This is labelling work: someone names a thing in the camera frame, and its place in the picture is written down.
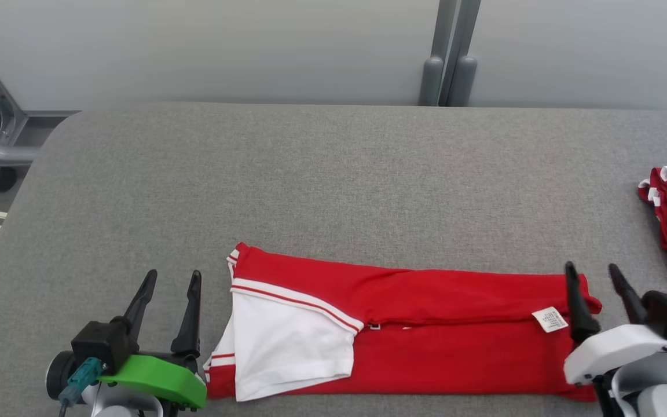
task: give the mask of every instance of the gray table surface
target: gray table surface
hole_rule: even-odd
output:
[[[202,360],[230,315],[238,241],[350,263],[561,273],[626,322],[606,266],[667,291],[636,194],[667,112],[220,105],[85,111],[45,143],[0,232],[0,416],[57,415],[45,369],[159,270],[141,347],[167,350],[193,269]],[[552,396],[278,396],[198,415],[600,415]],[[87,415],[86,407],[69,411]]]

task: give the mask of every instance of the cable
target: cable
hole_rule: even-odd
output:
[[[58,413],[58,417],[65,417],[67,409],[68,409],[68,400],[64,399],[63,401],[61,401],[61,411]]]
[[[71,378],[68,378],[66,388],[58,394],[58,400],[61,401],[61,412],[58,417],[64,417],[66,409],[79,402],[85,388],[97,381],[105,368],[99,359],[90,357],[76,369]]]

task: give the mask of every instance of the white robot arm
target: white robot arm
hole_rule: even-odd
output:
[[[619,268],[609,266],[614,288],[632,324],[600,332],[578,290],[577,272],[566,265],[571,337],[568,383],[592,383],[603,415],[667,417],[667,294],[648,291],[640,300]]]

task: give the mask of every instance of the wheel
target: wheel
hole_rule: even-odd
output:
[[[63,391],[63,388],[66,388],[68,378],[74,372],[76,372],[74,353],[65,350],[57,354],[45,373],[45,390],[51,399],[58,400],[58,394]]]
[[[10,166],[0,168],[0,192],[6,192],[17,182],[17,171]]]

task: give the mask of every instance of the clothing label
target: clothing label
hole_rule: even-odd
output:
[[[538,312],[533,312],[532,315],[540,322],[540,325],[547,333],[565,329],[567,327],[567,322],[554,307],[548,307]]]

